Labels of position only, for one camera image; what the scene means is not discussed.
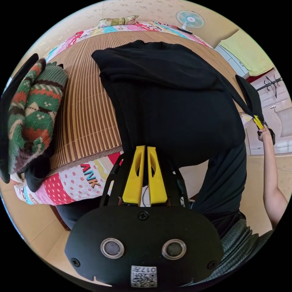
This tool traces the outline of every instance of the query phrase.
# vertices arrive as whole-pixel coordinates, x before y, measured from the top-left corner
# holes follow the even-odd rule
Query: yellow towel
[[[250,76],[263,74],[274,67],[264,50],[243,30],[222,40],[220,45],[242,62]]]

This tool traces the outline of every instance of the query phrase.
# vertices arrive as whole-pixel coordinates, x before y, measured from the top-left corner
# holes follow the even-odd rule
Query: black cable
[[[144,195],[145,195],[145,192],[146,190],[149,188],[149,185],[147,186],[147,188],[145,189],[143,195],[142,195],[142,204],[144,205],[144,207],[146,207],[145,203],[144,203]]]

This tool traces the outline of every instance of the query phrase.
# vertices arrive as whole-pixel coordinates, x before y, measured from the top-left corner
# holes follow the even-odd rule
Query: yellow clip
[[[123,201],[140,207],[144,174],[145,146],[137,146],[123,194]]]
[[[253,121],[256,123],[256,125],[258,126],[258,128],[260,130],[264,128],[264,126],[262,125],[262,122],[259,120],[259,117],[258,116],[255,116],[253,118]]]
[[[167,201],[167,195],[155,147],[147,147],[147,159],[150,205],[165,203]]]

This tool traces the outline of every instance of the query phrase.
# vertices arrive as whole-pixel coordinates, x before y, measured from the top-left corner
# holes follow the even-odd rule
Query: bed
[[[224,75],[243,98],[232,67],[195,35],[159,22],[78,32],[46,57],[47,61],[62,63],[69,76],[56,120],[56,150],[50,160],[51,172],[35,193],[26,184],[15,186],[19,199],[28,204],[60,205],[102,195],[106,178],[123,149],[115,112],[91,53],[135,40],[184,45]],[[237,104],[236,108],[247,124],[251,117]]]

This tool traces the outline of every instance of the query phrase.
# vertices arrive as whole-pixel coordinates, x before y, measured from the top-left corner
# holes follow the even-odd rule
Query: hand
[[[266,125],[261,130],[258,130],[258,139],[263,142],[264,139],[270,137],[272,139],[271,133]]]

